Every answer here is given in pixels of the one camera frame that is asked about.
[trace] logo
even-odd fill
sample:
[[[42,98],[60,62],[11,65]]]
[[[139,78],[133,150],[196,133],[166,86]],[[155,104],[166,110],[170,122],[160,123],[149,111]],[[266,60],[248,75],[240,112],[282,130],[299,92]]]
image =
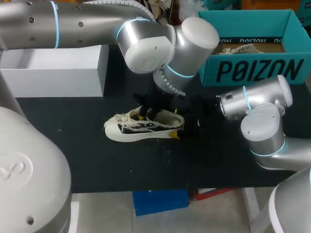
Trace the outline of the logo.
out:
[[[279,43],[282,37],[220,37],[219,43]]]
[[[306,9],[311,8],[311,2],[307,2],[306,5],[305,5],[305,8]]]
[[[0,192],[22,188],[33,174],[31,160],[20,152],[0,153]]]
[[[304,61],[304,59],[298,61],[294,59],[289,61],[279,59],[273,62],[272,60],[254,60],[252,63],[239,61],[235,64],[231,61],[221,61],[216,82],[220,83],[223,75],[230,76],[234,82],[244,79],[250,82],[273,77],[276,73],[283,74],[285,77],[289,77],[290,80],[295,80]]]
[[[25,164],[23,162],[15,163],[9,167],[0,167],[0,181],[5,181],[11,176],[21,174],[25,170]]]

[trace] sneaker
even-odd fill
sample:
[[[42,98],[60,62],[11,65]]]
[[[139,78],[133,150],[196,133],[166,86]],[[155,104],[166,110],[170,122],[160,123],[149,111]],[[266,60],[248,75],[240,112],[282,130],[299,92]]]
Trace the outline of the sneaker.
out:
[[[110,118],[104,124],[107,137],[118,142],[134,142],[145,138],[178,138],[177,131],[185,123],[182,116],[162,110],[154,120],[139,120],[139,109],[140,107]]]
[[[223,52],[220,52],[219,54],[247,54],[247,53],[263,53],[256,49],[256,47],[253,44],[248,44],[248,45],[242,45],[236,49],[230,50],[228,49],[223,49]]]

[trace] blue led ring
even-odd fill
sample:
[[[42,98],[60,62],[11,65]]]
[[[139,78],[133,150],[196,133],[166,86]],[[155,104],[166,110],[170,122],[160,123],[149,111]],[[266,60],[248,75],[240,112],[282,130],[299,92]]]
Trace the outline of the blue led ring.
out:
[[[247,92],[246,92],[245,86],[243,86],[243,93],[244,93],[244,96],[245,96],[245,100],[247,102],[248,109],[252,110],[251,105],[249,104],[249,100],[248,100],[248,96],[247,96]]]
[[[257,156],[260,156],[260,157],[269,157],[269,156],[273,156],[273,155],[279,153],[279,152],[283,149],[284,146],[285,146],[285,139],[284,139],[284,143],[283,143],[283,145],[281,146],[281,148],[280,148],[277,152],[274,152],[274,153],[272,153],[272,154],[265,154],[265,155],[262,155],[262,154],[256,154],[256,153],[253,152],[251,149],[250,149],[250,151],[251,151],[254,155],[257,155]]]
[[[58,13],[57,13],[57,7],[53,1],[51,1],[53,10],[54,10],[54,16],[55,16],[55,28],[56,28],[56,39],[55,39],[55,49],[58,48],[59,44],[59,22],[58,22]]]
[[[175,70],[173,70],[170,66],[167,66],[167,68],[168,68],[171,72],[173,72],[174,74],[176,74],[176,75],[178,75],[178,76],[180,76],[180,77],[186,78],[186,79],[190,79],[190,78],[193,78],[193,77],[195,76],[195,75],[189,75],[189,76],[187,76],[187,75],[180,74],[180,73],[176,72]]]
[[[150,22],[150,20],[148,20],[148,19],[146,19],[146,18],[135,18],[135,19],[126,21],[124,24],[122,24],[122,26],[121,26],[121,27],[119,28],[119,30],[118,30],[118,33],[117,33],[117,41],[118,41],[118,36],[119,36],[121,30],[122,30],[128,23],[135,22],[135,21],[148,21],[148,22]]]

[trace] white box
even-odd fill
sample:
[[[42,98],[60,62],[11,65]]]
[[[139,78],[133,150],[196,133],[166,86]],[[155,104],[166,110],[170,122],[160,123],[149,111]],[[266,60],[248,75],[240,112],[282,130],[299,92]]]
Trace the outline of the white box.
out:
[[[4,51],[0,71],[14,97],[102,97],[109,46]]]

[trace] blue container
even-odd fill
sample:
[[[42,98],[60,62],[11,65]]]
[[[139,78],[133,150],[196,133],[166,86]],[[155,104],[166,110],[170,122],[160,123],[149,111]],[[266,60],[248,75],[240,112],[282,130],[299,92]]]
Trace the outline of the blue container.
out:
[[[311,69],[311,40],[292,10],[207,11],[222,43],[282,43],[284,53],[212,55],[200,69],[203,86],[246,85],[278,74],[300,84]]]
[[[208,10],[223,10],[240,0],[204,0],[204,6]]]
[[[301,0],[296,15],[302,26],[311,25],[311,0]]]
[[[134,191],[133,203],[137,216],[187,207],[189,197],[186,190]]]

